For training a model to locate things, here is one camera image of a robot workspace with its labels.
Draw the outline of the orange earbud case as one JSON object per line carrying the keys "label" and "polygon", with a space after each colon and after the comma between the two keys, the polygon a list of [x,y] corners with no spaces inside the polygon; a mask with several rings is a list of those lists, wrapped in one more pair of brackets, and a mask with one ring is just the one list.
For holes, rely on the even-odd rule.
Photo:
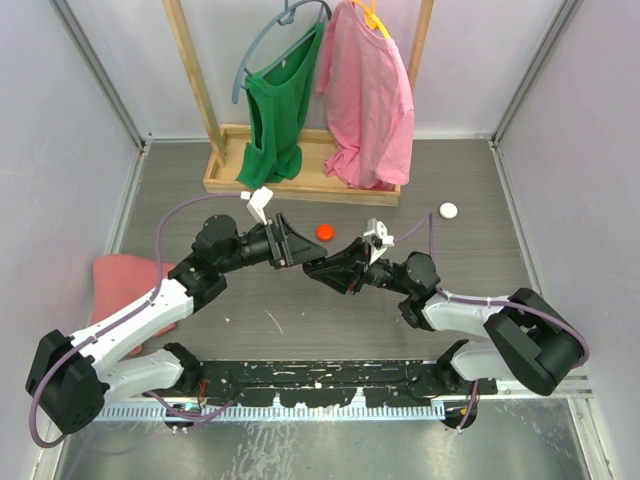
{"label": "orange earbud case", "polygon": [[332,225],[322,224],[316,228],[316,237],[321,242],[329,242],[335,236],[335,229]]}

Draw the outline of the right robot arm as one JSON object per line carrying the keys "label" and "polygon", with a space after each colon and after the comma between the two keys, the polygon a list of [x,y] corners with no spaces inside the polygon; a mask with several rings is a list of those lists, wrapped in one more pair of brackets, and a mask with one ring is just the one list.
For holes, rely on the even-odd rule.
{"label": "right robot arm", "polygon": [[511,296],[486,298],[454,294],[441,288],[426,253],[413,252],[396,263],[358,238],[337,254],[305,263],[303,270],[341,294],[365,286],[402,294],[398,309],[411,327],[463,334],[440,359],[440,385],[452,394],[476,380],[500,379],[549,396],[589,357],[584,337],[535,291],[520,288]]}

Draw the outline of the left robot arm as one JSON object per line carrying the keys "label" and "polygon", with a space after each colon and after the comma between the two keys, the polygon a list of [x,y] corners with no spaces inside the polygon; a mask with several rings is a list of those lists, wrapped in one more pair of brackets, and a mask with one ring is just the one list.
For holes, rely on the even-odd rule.
{"label": "left robot arm", "polygon": [[87,426],[109,403],[148,391],[188,396],[203,377],[201,362],[169,343],[151,355],[128,354],[165,327],[199,311],[227,287],[226,274],[262,262],[292,267],[326,256],[283,215],[244,234],[228,215],[208,218],[191,253],[148,293],[110,317],[69,336],[53,330],[39,342],[26,390],[32,398],[29,427],[43,411],[64,434]]}

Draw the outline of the wooden clothes rack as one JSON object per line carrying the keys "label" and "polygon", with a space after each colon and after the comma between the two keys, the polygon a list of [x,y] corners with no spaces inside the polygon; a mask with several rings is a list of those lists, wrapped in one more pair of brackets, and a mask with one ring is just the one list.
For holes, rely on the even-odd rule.
{"label": "wooden clothes rack", "polygon": [[[244,185],[237,181],[236,177],[242,166],[244,145],[250,140],[251,128],[249,125],[233,124],[223,124],[220,127],[181,1],[162,1],[162,3],[213,148],[203,178],[203,185],[209,193],[239,191]],[[321,5],[316,23],[324,20],[323,17],[326,17],[326,20],[331,18],[331,8],[326,1],[298,1],[291,5],[289,1],[284,1],[283,11],[269,21],[257,35],[239,64],[232,87],[232,102],[234,104],[239,100],[241,86],[244,86],[242,81],[247,75],[250,75],[250,71],[246,68],[248,61],[261,40],[274,25],[293,23],[296,10],[309,3]],[[411,90],[414,89],[419,72],[433,5],[434,1],[421,1],[417,16],[407,68]],[[286,57],[298,43],[299,41],[293,44],[275,62]],[[266,184],[266,187],[275,192],[276,198],[389,207],[399,205],[401,186],[394,186],[390,190],[356,189],[349,187],[338,177],[327,176],[324,173],[324,161],[337,151],[334,137],[330,131],[302,129],[298,145],[303,153],[303,164],[299,174],[293,180]]]}

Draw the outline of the pink t-shirt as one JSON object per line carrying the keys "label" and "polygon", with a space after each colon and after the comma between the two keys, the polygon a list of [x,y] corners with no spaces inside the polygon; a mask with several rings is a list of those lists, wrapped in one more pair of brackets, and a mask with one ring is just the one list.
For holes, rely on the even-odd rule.
{"label": "pink t-shirt", "polygon": [[351,1],[337,4],[323,39],[316,92],[337,152],[324,172],[353,188],[409,182],[414,102],[395,41],[374,33]]}

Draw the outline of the green t-shirt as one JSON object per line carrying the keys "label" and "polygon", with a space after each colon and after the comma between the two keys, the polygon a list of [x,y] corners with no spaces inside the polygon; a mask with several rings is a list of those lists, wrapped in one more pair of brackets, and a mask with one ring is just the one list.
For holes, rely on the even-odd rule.
{"label": "green t-shirt", "polygon": [[317,22],[286,57],[246,77],[251,140],[237,180],[250,189],[292,180],[300,172],[298,145],[306,122],[325,24]]}

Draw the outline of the red folded cloth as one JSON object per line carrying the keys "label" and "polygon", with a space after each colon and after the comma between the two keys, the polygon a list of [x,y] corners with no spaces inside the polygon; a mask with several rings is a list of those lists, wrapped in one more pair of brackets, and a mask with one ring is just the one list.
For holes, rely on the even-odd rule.
{"label": "red folded cloth", "polygon": [[151,297],[158,284],[157,262],[128,254],[110,254],[93,262],[93,311],[90,325],[126,313],[138,312]]}

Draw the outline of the yellow hanger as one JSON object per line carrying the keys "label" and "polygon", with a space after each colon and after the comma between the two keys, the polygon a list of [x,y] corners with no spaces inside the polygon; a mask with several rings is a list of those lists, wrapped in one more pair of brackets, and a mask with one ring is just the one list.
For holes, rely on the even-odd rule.
{"label": "yellow hanger", "polygon": [[362,10],[362,12],[364,13],[365,24],[370,30],[379,31],[381,35],[386,39],[389,39],[391,37],[384,23],[377,15],[375,0],[371,0],[370,4],[366,4],[362,0],[351,0],[351,3]]}

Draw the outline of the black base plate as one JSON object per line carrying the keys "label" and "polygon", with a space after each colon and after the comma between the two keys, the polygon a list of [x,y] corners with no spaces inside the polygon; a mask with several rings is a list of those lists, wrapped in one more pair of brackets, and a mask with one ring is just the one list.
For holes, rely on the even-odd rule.
{"label": "black base plate", "polygon": [[376,408],[429,406],[439,397],[466,397],[471,390],[470,381],[422,360],[205,361],[189,390],[174,387],[162,395],[203,393],[215,405],[268,407],[278,400],[286,408],[319,408],[345,407],[362,393],[365,406]]}

